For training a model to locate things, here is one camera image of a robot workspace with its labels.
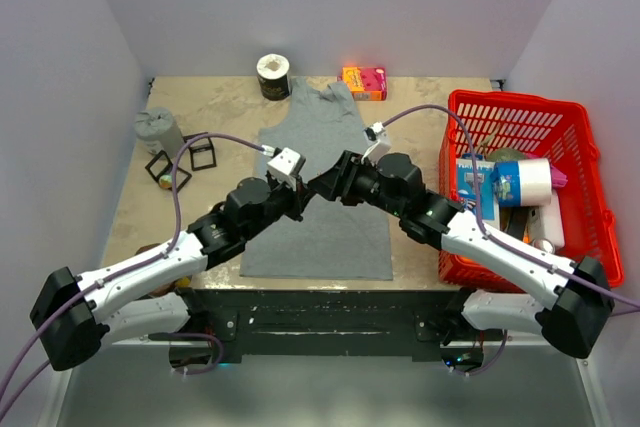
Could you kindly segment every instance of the orange box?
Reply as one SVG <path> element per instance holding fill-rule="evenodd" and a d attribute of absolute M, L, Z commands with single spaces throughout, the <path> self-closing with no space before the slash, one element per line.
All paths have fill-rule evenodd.
<path fill-rule="evenodd" d="M 382 67 L 343 67 L 343 80 L 354 100 L 385 100 L 387 98 L 387 72 Z"/>

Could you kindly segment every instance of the black frame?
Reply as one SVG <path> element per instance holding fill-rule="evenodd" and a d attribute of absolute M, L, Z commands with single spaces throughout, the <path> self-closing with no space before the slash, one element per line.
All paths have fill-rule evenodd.
<path fill-rule="evenodd" d="M 188 142 L 190 139 L 194 138 L 197 135 L 202 135 L 205 132 L 200 132 L 198 134 L 191 134 L 191 135 L 185 135 L 183 137 L 185 143 Z M 190 145 L 189 147 L 187 147 L 189 149 L 189 157 L 191 159 L 191 170 L 196 172 L 198 170 L 205 170 L 205 169 L 213 169 L 214 167 L 217 166 L 217 162 L 216 162 L 216 150 L 215 147 L 213 146 L 213 142 L 211 142 L 211 138 L 207 137 L 204 139 L 201 139 L 202 142 L 207 142 L 207 144 L 205 145 L 196 145 L 195 147 L 193 145 Z M 194 156 L 195 154 L 199 154 L 202 152 L 208 152 L 211 151 L 211 163 L 209 164 L 203 164 L 200 166 L 196 167 L 195 161 L 194 161 Z"/>
<path fill-rule="evenodd" d="M 211 327 L 225 363 L 244 355 L 403 356 L 442 360 L 441 344 L 473 341 L 468 325 L 449 336 L 457 291 L 281 291 L 182 289 L 192 320 L 183 331 Z M 152 340 L 169 340 L 162 334 Z M 498 330 L 486 340 L 500 340 Z M 169 360 L 206 363 L 209 347 L 172 346 Z"/>
<path fill-rule="evenodd" d="M 167 162 L 167 165 L 160 171 L 158 175 L 154 175 L 154 173 L 151 170 L 151 167 L 153 167 L 163 157 L 164 157 L 164 160 Z M 171 159 L 169 158 L 167 153 L 164 150 L 161 150 L 153 157 L 153 159 L 151 159 L 151 162 L 145 165 L 144 168 L 147 172 L 149 172 L 149 175 L 155 181 L 155 183 L 158 184 L 160 182 L 160 177 L 171 173 L 171 169 L 173 168 L 173 162 L 171 162 Z M 180 192 L 180 189 L 182 189 L 182 187 L 184 187 L 185 184 L 189 182 L 189 180 L 191 180 L 192 175 L 190 172 L 187 172 L 186 170 L 181 169 L 180 167 L 178 167 L 178 172 L 184 174 L 185 176 L 184 180 L 176 186 L 176 190 Z"/>

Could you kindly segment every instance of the tan countertop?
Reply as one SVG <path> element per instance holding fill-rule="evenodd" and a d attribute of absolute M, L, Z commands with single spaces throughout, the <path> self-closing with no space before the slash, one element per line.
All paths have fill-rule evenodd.
<path fill-rule="evenodd" d="M 323 89 L 335 77 L 310 77 L 309 84 Z M 455 89 L 491 90 L 488 79 L 413 78 L 389 79 L 389 97 L 384 102 L 358 102 L 366 125 L 386 120 L 402 110 L 424 103 L 446 106 Z M 258 131 L 281 122 L 289 99 L 271 102 L 260 94 L 254 77 L 157 77 L 147 107 L 168 108 L 184 135 L 210 131 L 237 135 L 255 141 Z M 427 187 L 438 190 L 438 154 L 446 116 L 419 112 L 389 127 L 393 151 L 405 152 L 422 169 Z M 182 228 L 224 200 L 238 182 L 253 175 L 255 151 L 228 141 L 214 141 L 218 166 L 195 172 L 180 192 Z M 138 144 L 107 244 L 104 265 L 131 257 L 147 244 L 162 242 L 174 230 L 171 194 L 158 188 L 145 171 L 151 155 Z M 189 169 L 189 158 L 180 166 Z M 196 288 L 240 289 L 446 289 L 438 281 L 438 253 L 408 239 L 390 217 L 394 280 L 315 280 L 240 277 L 240 257 L 193 279 Z"/>

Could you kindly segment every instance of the purple cable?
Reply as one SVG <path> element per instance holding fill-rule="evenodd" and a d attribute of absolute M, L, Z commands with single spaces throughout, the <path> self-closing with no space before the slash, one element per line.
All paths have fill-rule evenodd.
<path fill-rule="evenodd" d="M 216 360 L 214 360 L 213 362 L 209 362 L 209 364 L 207 364 L 206 367 L 203 367 L 202 369 L 198 369 L 198 370 L 189 370 L 185 367 L 179 371 L 184 375 L 200 375 L 200 374 L 206 374 L 207 372 L 211 372 L 213 369 L 215 369 L 218 366 L 218 364 L 222 361 L 222 357 L 224 356 L 224 345 L 222 345 L 222 342 L 220 342 L 220 340 L 214 335 L 190 334 L 190 333 L 183 334 L 183 333 L 177 332 L 177 333 L 170 333 L 169 337 L 173 337 L 175 339 L 205 339 L 205 340 L 215 342 L 215 344 L 218 346 L 218 357 L 216 357 Z"/>
<path fill-rule="evenodd" d="M 191 144 L 193 144 L 194 142 L 197 142 L 199 140 L 207 139 L 207 138 L 218 138 L 218 139 L 231 140 L 233 142 L 237 142 L 239 144 L 246 145 L 247 147 L 251 147 L 252 149 L 255 149 L 257 151 L 260 151 L 260 152 L 264 151 L 264 148 L 262 146 L 258 145 L 258 144 L 254 144 L 253 142 L 249 142 L 249 141 L 241 139 L 239 137 L 235 137 L 233 135 L 227 135 L 227 134 L 204 133 L 204 134 L 200 134 L 200 135 L 197 135 L 197 136 L 189 139 L 189 141 L 186 142 L 180 148 L 180 150 L 178 151 L 178 154 L 176 155 L 175 161 L 173 163 L 173 169 L 171 170 L 171 194 L 172 194 L 173 204 L 174 204 L 175 213 L 176 213 L 176 229 L 175 229 L 175 232 L 173 234 L 173 238 L 171 239 L 171 241 L 169 242 L 169 245 L 167 246 L 167 250 L 165 252 L 160 253 L 160 254 L 156 254 L 153 257 L 150 257 L 150 258 L 148 258 L 146 260 L 138 262 L 137 264 L 130 265 L 129 267 L 127 267 L 125 269 L 122 269 L 122 270 L 120 270 L 118 272 L 113 272 L 113 273 L 105 276 L 102 279 L 104 282 L 109 282 L 109 281 L 111 281 L 111 280 L 113 280 L 113 279 L 115 279 L 117 277 L 120 277 L 122 275 L 126 275 L 129 272 L 132 272 L 134 270 L 140 269 L 142 267 L 146 267 L 147 265 L 152 264 L 153 262 L 162 259 L 164 257 L 164 255 L 165 255 L 165 253 L 171 252 L 173 250 L 173 248 L 176 246 L 176 244 L 178 243 L 178 238 L 180 236 L 180 229 L 182 227 L 182 213 L 180 212 L 180 202 L 178 200 L 178 191 L 176 190 L 178 164 L 180 163 L 180 159 L 182 158 L 183 154 L 185 153 L 185 151 L 189 148 L 189 146 Z M 66 312 L 71 306 L 73 306 L 76 302 L 79 302 L 82 298 L 84 298 L 85 295 L 93 292 L 94 290 L 96 290 L 99 287 L 100 287 L 100 284 L 98 282 L 95 282 L 95 283 L 91 284 L 90 286 L 88 286 L 86 289 L 78 292 L 76 295 L 74 295 L 72 298 L 70 298 L 67 302 L 62 304 L 62 306 L 60 306 L 36 330 L 36 332 L 27 341 L 27 343 L 20 350 L 20 352 L 18 353 L 18 355 L 16 356 L 14 361 L 11 363 L 11 365 L 7 369 L 7 373 L 3 377 L 2 383 L 0 383 L 0 401 L 2 401 L 2 399 L 4 398 L 4 394 L 7 391 L 7 388 L 9 386 L 9 382 L 11 382 L 11 379 L 13 378 L 14 374 L 16 373 L 16 370 L 18 370 L 18 367 L 20 366 L 20 364 L 22 363 L 22 361 L 26 357 L 27 353 L 29 352 L 29 350 L 31 350 L 31 348 L 37 342 L 37 340 L 40 338 L 40 336 L 43 334 L 43 332 L 46 331 L 49 328 L 49 326 L 53 322 L 55 322 L 55 320 L 58 317 L 60 317 L 64 312 Z M 21 393 L 27 387 L 27 385 L 29 385 L 29 383 L 34 378 L 35 378 L 35 376 L 31 375 L 27 380 L 25 380 L 25 382 L 22 385 L 20 385 L 20 387 L 18 387 L 17 392 Z"/>
<path fill-rule="evenodd" d="M 453 369 L 453 372 L 455 372 L 456 374 L 460 374 L 460 375 L 464 375 L 465 377 L 471 377 L 472 375 L 478 375 L 481 374 L 483 372 L 485 372 L 486 370 L 489 369 L 489 367 L 491 367 L 493 364 L 496 363 L 496 361 L 498 360 L 498 358 L 502 355 L 502 352 L 504 352 L 504 348 L 507 345 L 507 339 L 509 338 L 509 336 L 507 335 L 507 331 L 504 331 L 504 335 L 502 336 L 502 343 L 500 344 L 500 347 L 498 348 L 498 351 L 496 352 L 496 355 L 494 355 L 493 357 L 491 357 L 491 360 L 489 362 L 487 362 L 486 364 L 484 364 L 481 367 L 478 367 L 477 369 L 474 369 L 470 372 L 463 372 L 461 370 L 457 370 L 457 369 Z"/>
<path fill-rule="evenodd" d="M 460 127 L 460 129 L 462 130 L 462 132 L 464 133 L 465 139 L 467 141 L 467 144 L 469 144 L 469 152 L 471 153 L 471 167 L 473 169 L 473 188 L 476 192 L 476 222 L 478 223 L 478 228 L 480 229 L 480 232 L 482 232 L 482 234 L 487 237 L 489 240 L 491 240 L 494 244 L 502 247 L 505 250 L 508 250 L 509 252 L 512 252 L 518 256 L 520 256 L 523 259 L 526 259 L 530 262 L 533 262 L 534 264 L 543 267 L 551 272 L 555 272 L 556 274 L 561 275 L 562 277 L 572 280 L 580 285 L 583 285 L 601 295 L 604 295 L 606 297 L 609 297 L 613 300 L 617 300 L 618 302 L 622 302 L 623 304 L 627 304 L 630 305 L 632 307 L 634 307 L 633 310 L 629 310 L 629 311 L 625 311 L 625 312 L 620 312 L 619 314 L 612 314 L 612 315 L 625 315 L 625 314 L 630 314 L 632 312 L 637 312 L 640 311 L 640 301 L 637 300 L 633 300 L 633 299 L 629 299 L 627 297 L 624 297 L 620 294 L 616 294 L 615 292 L 611 292 L 610 290 L 607 290 L 603 287 L 600 287 L 599 285 L 596 285 L 592 282 L 589 282 L 587 280 L 584 280 L 580 277 L 578 277 L 575 274 L 571 274 L 569 272 L 565 272 L 564 270 L 561 269 L 557 269 L 553 266 L 553 264 L 550 264 L 548 262 L 545 262 L 542 259 L 538 259 L 537 257 L 530 255 L 526 252 L 522 252 L 520 249 L 516 248 L 516 247 L 512 247 L 511 245 L 507 244 L 506 242 L 501 241 L 500 239 L 497 239 L 496 237 L 492 236 L 489 231 L 487 231 L 484 222 L 482 222 L 482 204 L 481 204 L 481 197 L 480 197 L 480 184 L 478 183 L 478 166 L 476 164 L 476 152 L 475 152 L 475 148 L 473 147 L 473 141 L 471 140 L 471 135 L 469 134 L 469 131 L 467 130 L 466 126 L 464 125 L 464 122 L 462 121 L 462 119 L 460 117 L 458 117 L 457 114 L 455 114 L 454 112 L 450 111 L 449 109 L 446 109 L 444 107 L 441 107 L 439 105 L 433 105 L 433 104 L 424 104 L 424 105 L 418 105 L 417 107 L 412 107 L 410 109 L 407 109 L 403 112 L 400 112 L 397 115 L 394 115 L 393 117 L 391 117 L 389 120 L 387 120 L 386 122 L 383 122 L 382 125 L 384 127 L 387 127 L 388 125 L 392 124 L 393 122 L 395 122 L 398 119 L 401 119 L 402 117 L 404 117 L 405 115 L 409 115 L 412 112 L 416 112 L 418 110 L 426 110 L 426 109 L 435 109 L 435 110 L 439 110 L 440 112 L 444 112 L 445 114 L 451 116 L 457 123 L 458 126 Z"/>
<path fill-rule="evenodd" d="M 9 411 L 11 410 L 11 407 L 13 407 L 13 404 L 16 402 L 16 400 L 18 400 L 18 397 L 20 397 L 20 395 L 22 394 L 22 392 L 24 391 L 24 389 L 26 389 L 28 387 L 28 385 L 33 382 L 33 380 L 40 375 L 40 373 L 46 369 L 49 366 L 50 362 L 47 360 L 45 362 L 43 362 L 40 367 L 38 367 L 36 370 L 34 370 L 31 375 L 20 385 L 20 387 L 18 387 L 18 390 L 16 390 L 13 395 L 9 398 L 9 400 L 7 401 L 7 403 L 5 404 L 5 406 L 2 408 L 2 410 L 0 410 L 0 423 L 4 420 L 4 418 L 7 416 L 7 414 L 9 413 Z"/>

